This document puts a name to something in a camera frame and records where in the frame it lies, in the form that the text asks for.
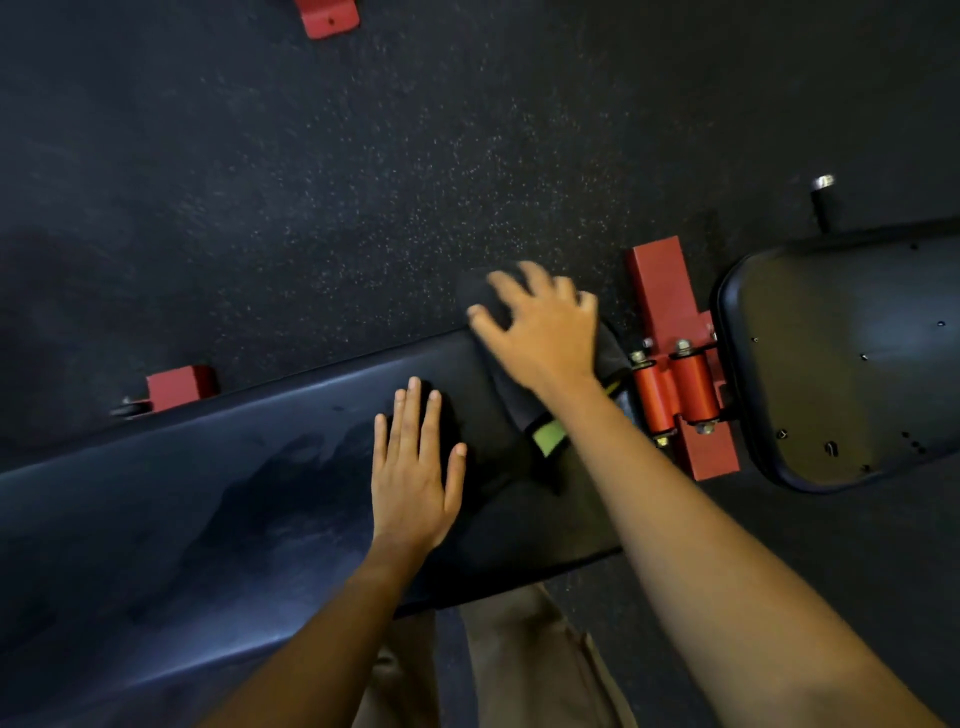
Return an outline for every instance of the pant leg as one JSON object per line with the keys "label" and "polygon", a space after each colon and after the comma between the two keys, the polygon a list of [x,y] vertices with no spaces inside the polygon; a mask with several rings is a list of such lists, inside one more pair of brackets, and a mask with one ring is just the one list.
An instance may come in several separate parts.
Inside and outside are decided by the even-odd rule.
{"label": "pant leg", "polygon": [[590,635],[542,584],[460,608],[480,728],[636,728]]}
{"label": "pant leg", "polygon": [[423,612],[390,625],[353,728],[440,728],[434,622]]}

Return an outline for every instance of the bolt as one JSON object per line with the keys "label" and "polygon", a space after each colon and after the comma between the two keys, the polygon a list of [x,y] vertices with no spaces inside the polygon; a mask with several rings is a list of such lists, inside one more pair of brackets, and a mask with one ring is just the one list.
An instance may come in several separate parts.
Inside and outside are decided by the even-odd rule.
{"label": "bolt", "polygon": [[834,182],[836,182],[836,179],[833,175],[821,175],[813,181],[811,187],[813,187],[814,190],[824,189],[825,187],[833,187]]}

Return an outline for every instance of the red metal bracket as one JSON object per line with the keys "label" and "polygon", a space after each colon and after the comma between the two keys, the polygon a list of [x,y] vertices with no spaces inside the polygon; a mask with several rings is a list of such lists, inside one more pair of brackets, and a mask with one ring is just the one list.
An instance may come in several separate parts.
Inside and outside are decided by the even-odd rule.
{"label": "red metal bracket", "polygon": [[[680,238],[636,246],[627,267],[652,339],[649,361],[635,371],[651,432],[676,430],[674,452],[694,480],[735,473],[740,463],[730,425],[714,422],[726,380],[713,347],[713,318],[697,310]],[[677,355],[683,341],[690,353]],[[701,434],[697,424],[712,432]]]}
{"label": "red metal bracket", "polygon": [[112,409],[110,414],[113,417],[140,417],[214,397],[220,394],[220,389],[210,367],[193,365],[148,376],[147,392],[147,399],[124,399],[123,404]]}
{"label": "red metal bracket", "polygon": [[360,25],[354,0],[297,0],[308,37],[314,40],[351,31]]}

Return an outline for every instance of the forearm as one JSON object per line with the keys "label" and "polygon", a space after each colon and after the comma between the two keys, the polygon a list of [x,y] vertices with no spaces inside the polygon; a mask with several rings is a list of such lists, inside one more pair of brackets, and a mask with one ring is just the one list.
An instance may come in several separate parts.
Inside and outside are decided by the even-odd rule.
{"label": "forearm", "polygon": [[[725,723],[810,724],[818,721],[807,714],[820,706],[831,713],[822,724],[864,710],[874,724],[933,719],[824,600],[670,463],[599,384],[583,381],[544,400]],[[887,714],[878,716],[872,703]]]}
{"label": "forearm", "polygon": [[374,542],[344,588],[201,726],[350,726],[394,610],[421,561]]}

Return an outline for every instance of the finger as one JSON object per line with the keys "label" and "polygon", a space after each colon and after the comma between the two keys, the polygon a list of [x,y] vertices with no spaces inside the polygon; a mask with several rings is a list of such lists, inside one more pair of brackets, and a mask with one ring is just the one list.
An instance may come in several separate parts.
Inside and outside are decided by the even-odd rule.
{"label": "finger", "polygon": [[446,487],[444,488],[444,513],[453,523],[460,513],[464,500],[464,476],[467,474],[467,445],[458,443],[450,451],[446,461]]}
{"label": "finger", "polygon": [[537,263],[532,260],[521,260],[519,262],[520,270],[527,277],[527,285],[534,292],[534,296],[554,296],[556,291],[553,287],[553,279],[550,274],[544,271]]}
{"label": "finger", "polygon": [[580,307],[594,316],[597,312],[597,297],[587,291],[580,292]]}
{"label": "finger", "polygon": [[423,415],[423,427],[420,429],[420,462],[427,465],[440,465],[440,408],[443,403],[436,389],[426,401],[426,414]]}
{"label": "finger", "polygon": [[396,390],[394,395],[394,423],[390,426],[390,442],[387,444],[387,460],[395,462],[400,456],[400,430],[403,426],[403,405],[407,400],[405,389]]}
{"label": "finger", "polygon": [[513,312],[530,299],[530,294],[523,290],[523,286],[503,271],[493,271],[487,276],[487,283],[496,291],[500,301],[508,305]]}
{"label": "finger", "polygon": [[420,443],[420,380],[410,377],[407,384],[407,401],[403,405],[403,425],[400,427],[400,457],[417,459]]}
{"label": "finger", "polygon": [[500,324],[493,320],[493,316],[482,305],[472,305],[468,311],[470,328],[484,343],[484,346],[497,358],[507,343],[507,332],[500,328]]}
{"label": "finger", "polygon": [[557,291],[557,298],[569,303],[577,303],[577,286],[566,276],[557,276],[553,279],[553,287]]}
{"label": "finger", "polygon": [[383,469],[387,462],[387,418],[377,415],[373,418],[373,474]]}

